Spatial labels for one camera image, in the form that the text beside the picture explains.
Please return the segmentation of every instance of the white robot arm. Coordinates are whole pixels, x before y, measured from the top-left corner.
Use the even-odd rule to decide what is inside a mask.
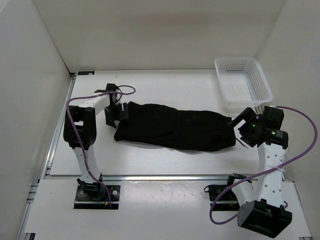
[[[96,115],[104,110],[106,124],[114,128],[116,127],[114,121],[128,118],[128,106],[126,103],[121,104],[117,99],[117,90],[119,88],[115,84],[108,83],[105,90],[97,90],[95,93],[113,92],[113,94],[91,98],[78,106],[68,106],[73,124],[84,146],[86,161],[73,124],[69,116],[67,114],[65,116],[63,138],[77,157],[81,171],[81,177],[77,181],[81,194],[86,194],[92,201],[100,199],[105,194],[105,190],[99,184],[99,182],[103,183],[103,178],[97,167],[93,147],[97,137]]]
[[[228,123],[235,127],[240,121],[245,121],[239,128],[241,140],[251,147],[257,146],[259,172],[277,168],[284,161],[288,133],[280,130],[283,119],[281,109],[266,106],[263,113],[257,115],[248,107]],[[244,178],[234,173],[229,176],[227,186]],[[250,181],[234,186],[231,191],[240,206],[237,218],[239,227],[275,238],[291,223],[292,213],[285,210],[282,196],[282,169],[258,177],[255,192]]]

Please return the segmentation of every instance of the black bracket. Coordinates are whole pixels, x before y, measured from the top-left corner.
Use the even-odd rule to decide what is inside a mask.
[[[275,207],[267,201],[251,201],[243,204],[239,210],[237,223],[239,227],[275,238],[292,221],[292,213],[285,207]]]
[[[120,185],[106,185],[110,192],[111,197],[111,210],[119,209],[120,203]],[[85,193],[83,188],[78,185],[75,199],[74,199],[74,209],[103,209],[110,210],[108,195],[105,192],[105,189],[102,188],[102,194],[100,196],[93,196]]]
[[[116,92],[117,90],[120,90],[117,85],[114,83],[108,83],[105,90],[98,89],[95,93]],[[117,93],[109,95],[110,105],[104,109],[105,124],[113,128],[116,128],[115,121],[129,118],[128,104],[119,103],[120,98],[117,99],[117,95]]]
[[[94,144],[97,138],[96,110],[93,107],[69,106],[72,119],[75,123],[83,121],[83,125],[75,125],[83,146],[86,150]],[[71,148],[80,148],[76,133],[72,127],[68,114],[65,114],[63,139]]]
[[[95,71],[78,71],[78,76],[81,75],[95,75]]]
[[[210,202],[226,189],[226,185],[208,185],[204,188],[204,192],[209,193]],[[240,208],[236,195],[230,190],[226,192],[215,204],[213,211],[238,211]]]
[[[232,175],[228,176],[228,179],[226,180],[226,185],[227,187],[231,186],[232,184],[234,184],[235,179],[245,179],[247,176],[238,174],[238,173],[233,173]]]
[[[262,114],[256,114],[250,107],[247,107],[234,120],[227,125],[235,127],[242,120],[245,123],[238,129],[241,140],[250,147],[262,143],[267,145],[276,144],[283,149],[288,147],[288,133],[281,131],[280,127],[284,119],[284,111],[275,107],[264,107]]]
[[[76,180],[80,187],[82,188],[83,192],[89,196],[97,198],[104,193],[104,190],[101,188],[100,183],[87,183],[85,181],[81,181],[80,178]],[[99,181],[103,181],[102,174],[100,173]]]

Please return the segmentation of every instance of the white platform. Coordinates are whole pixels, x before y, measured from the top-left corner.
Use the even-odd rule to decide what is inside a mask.
[[[94,75],[77,76],[72,97],[90,96],[97,89],[105,89],[107,83],[136,88],[135,94],[123,96],[123,103],[154,103],[179,110],[209,110],[230,116],[223,108],[214,69],[96,71]],[[245,148],[238,142],[234,147],[218,152],[180,151],[143,143],[116,142],[116,130],[106,125],[103,112],[97,115],[96,125],[94,151],[103,175],[221,175],[258,171],[257,149]],[[50,174],[80,175],[77,158],[62,134]]]
[[[35,240],[269,240],[238,227],[237,221],[214,225],[209,220],[205,181],[122,181],[119,210],[73,209],[77,182],[42,180],[25,228]],[[311,236],[293,183],[282,185],[292,223],[276,238]],[[214,212],[226,220],[235,212]]]

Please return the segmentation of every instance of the black fabric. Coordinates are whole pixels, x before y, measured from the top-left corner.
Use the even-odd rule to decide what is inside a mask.
[[[184,111],[158,104],[128,103],[116,141],[142,142],[178,150],[218,151],[236,144],[231,117],[212,111]]]

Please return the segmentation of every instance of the mesh basket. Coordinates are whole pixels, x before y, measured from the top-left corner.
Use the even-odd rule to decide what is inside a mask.
[[[273,95],[264,73],[253,57],[219,57],[214,60],[225,107],[240,112],[271,102]]]

